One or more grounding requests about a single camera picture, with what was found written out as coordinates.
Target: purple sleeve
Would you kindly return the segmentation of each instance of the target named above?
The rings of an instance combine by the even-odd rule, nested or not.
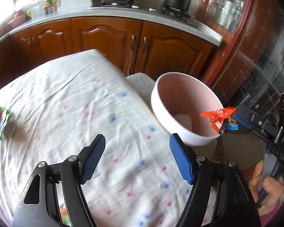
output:
[[[276,204],[276,207],[268,214],[263,215],[262,217],[260,217],[260,221],[261,221],[261,227],[264,227],[265,225],[267,225],[267,223],[273,218],[273,216],[276,214],[276,212],[278,211],[280,207],[280,203],[278,202]]]

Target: countertop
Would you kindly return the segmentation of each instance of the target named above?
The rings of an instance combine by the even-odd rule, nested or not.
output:
[[[15,29],[9,31],[7,34],[0,38],[0,42],[3,41],[8,36],[22,31],[24,29],[30,28],[35,25],[42,23],[67,19],[73,17],[82,17],[82,16],[114,16],[114,17],[125,17],[132,19],[141,19],[150,22],[156,22],[159,24],[171,26],[182,31],[186,31],[190,34],[193,34],[197,37],[200,37],[216,46],[220,46],[222,42],[222,36],[216,33],[214,30],[204,25],[203,23],[191,19],[189,22],[180,21],[178,19],[172,18],[167,15],[162,15],[156,12],[144,11],[140,9],[128,9],[122,7],[78,7],[72,9],[59,8],[58,12],[51,13],[48,15],[40,14],[33,15],[32,19],[23,23],[22,25],[16,27]]]

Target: stove burner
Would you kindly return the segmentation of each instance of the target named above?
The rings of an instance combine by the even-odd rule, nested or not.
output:
[[[124,6],[132,7],[134,0],[102,0],[102,6]]]
[[[187,12],[182,12],[178,9],[165,6],[165,5],[161,6],[161,13],[176,17],[178,19],[182,19],[184,21],[187,21],[188,19],[190,19],[190,15]]]

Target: hand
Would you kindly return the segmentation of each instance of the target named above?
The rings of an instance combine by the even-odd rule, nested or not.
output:
[[[262,171],[263,171],[263,161],[260,161],[256,165],[253,177],[249,181],[248,185],[255,202],[257,202],[259,198],[257,185],[259,184]],[[263,180],[263,188],[270,195],[267,198],[267,200],[264,202],[264,204],[258,209],[259,216],[263,216],[270,213],[276,207],[279,201],[279,197],[283,192],[283,178],[280,177],[278,181],[272,177],[266,177]]]

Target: cabinet door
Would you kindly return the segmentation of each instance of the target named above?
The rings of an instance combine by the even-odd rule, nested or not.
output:
[[[19,72],[24,74],[43,63],[39,48],[32,43],[30,29],[11,35]]]
[[[73,53],[69,19],[34,26],[31,33],[44,62]]]
[[[197,76],[213,45],[187,32],[144,22],[135,72],[156,80],[166,72]]]
[[[6,40],[0,43],[0,88],[18,77],[15,60],[10,54]]]
[[[133,73],[142,22],[115,17],[71,19],[75,52],[97,49],[123,73]]]

